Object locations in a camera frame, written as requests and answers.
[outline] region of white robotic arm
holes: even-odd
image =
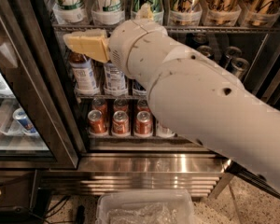
[[[149,20],[126,21],[109,40],[112,63],[147,89],[163,125],[238,162],[280,192],[280,112]]]

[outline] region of refrigerator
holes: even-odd
[[[125,20],[132,0],[124,0]],[[242,80],[260,100],[280,110],[280,17],[273,27],[177,26],[169,23],[170,0],[162,0],[163,25],[182,43],[188,34],[205,34],[219,62],[228,46],[241,49],[251,66]],[[12,93],[0,93],[0,178],[39,174],[38,186],[55,194],[102,195],[129,189],[187,189],[192,198],[216,197],[238,175],[280,195],[265,181],[202,145],[178,134],[160,138],[133,135],[94,137],[87,121],[95,97],[112,106],[116,96],[104,92],[104,68],[95,63],[100,92],[76,93],[63,35],[116,26],[59,24],[55,0],[0,0],[0,74]],[[127,80],[130,108],[142,99]],[[14,114],[22,108],[35,127],[29,135]]]

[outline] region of brown can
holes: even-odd
[[[114,113],[117,111],[129,112],[129,103],[126,99],[116,99],[113,103]]]
[[[138,114],[140,111],[147,111],[151,113],[150,108],[148,107],[147,100],[138,100],[136,114]]]
[[[103,114],[100,110],[92,110],[88,114],[88,121],[91,126],[92,133],[105,133],[107,131]]]
[[[138,134],[152,133],[152,116],[147,111],[140,111],[136,117],[134,131]]]
[[[117,111],[113,115],[112,132],[117,134],[125,134],[130,130],[129,117],[124,111]]]
[[[108,104],[103,98],[94,98],[92,100],[92,109],[99,110],[102,112],[105,123],[108,123]]]

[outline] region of refrigerator door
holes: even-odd
[[[75,103],[28,2],[0,0],[0,168],[76,168]]]

